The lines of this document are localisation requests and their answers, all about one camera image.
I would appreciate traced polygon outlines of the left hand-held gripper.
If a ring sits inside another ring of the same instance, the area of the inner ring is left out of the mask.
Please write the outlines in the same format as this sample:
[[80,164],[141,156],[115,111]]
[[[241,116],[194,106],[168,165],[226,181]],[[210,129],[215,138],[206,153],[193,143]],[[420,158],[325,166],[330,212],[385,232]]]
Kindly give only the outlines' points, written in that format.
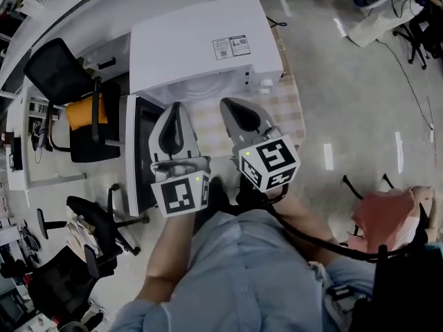
[[184,105],[175,102],[161,114],[150,134],[149,147],[156,162],[151,165],[155,176],[151,188],[161,214],[172,217],[207,208],[210,157],[198,157],[197,136]]

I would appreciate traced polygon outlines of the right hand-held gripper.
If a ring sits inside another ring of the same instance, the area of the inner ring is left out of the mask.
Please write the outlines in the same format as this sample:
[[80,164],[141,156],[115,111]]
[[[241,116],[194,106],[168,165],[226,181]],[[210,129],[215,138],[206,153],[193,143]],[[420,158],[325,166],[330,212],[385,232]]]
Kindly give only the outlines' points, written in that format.
[[300,167],[296,147],[265,109],[242,98],[222,98],[220,111],[238,148],[239,170],[257,190],[268,192],[293,180]]

